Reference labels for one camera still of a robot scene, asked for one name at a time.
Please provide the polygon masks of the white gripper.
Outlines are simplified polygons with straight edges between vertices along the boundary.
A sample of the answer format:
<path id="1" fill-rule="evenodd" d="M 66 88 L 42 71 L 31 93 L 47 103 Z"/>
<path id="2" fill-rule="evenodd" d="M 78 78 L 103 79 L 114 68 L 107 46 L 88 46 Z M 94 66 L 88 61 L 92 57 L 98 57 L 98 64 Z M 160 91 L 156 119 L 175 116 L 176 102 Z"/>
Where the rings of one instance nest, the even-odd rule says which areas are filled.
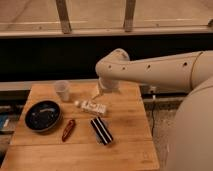
<path id="1" fill-rule="evenodd" d="M 95 103 L 89 100 L 74 102 L 74 105 L 78 108 L 81 108 L 85 112 L 89 112 L 95 115 L 105 115 L 107 112 L 107 107 L 100 103 Z M 97 136 L 104 145 L 108 145 L 113 141 L 111 133 L 108 131 L 104 122 L 100 117 L 96 117 L 90 121 L 93 129 L 95 130 Z"/>

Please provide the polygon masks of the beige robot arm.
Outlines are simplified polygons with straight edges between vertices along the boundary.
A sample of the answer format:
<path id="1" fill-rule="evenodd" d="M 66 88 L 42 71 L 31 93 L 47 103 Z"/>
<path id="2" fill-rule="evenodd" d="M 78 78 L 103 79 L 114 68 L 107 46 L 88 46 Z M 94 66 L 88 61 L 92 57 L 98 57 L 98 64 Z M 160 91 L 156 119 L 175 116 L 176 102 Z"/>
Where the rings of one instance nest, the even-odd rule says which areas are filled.
<path id="1" fill-rule="evenodd" d="M 94 97 L 117 90 L 119 81 L 186 91 L 164 171 L 213 171 L 213 50 L 132 61 L 118 48 L 99 60 L 95 71 Z"/>

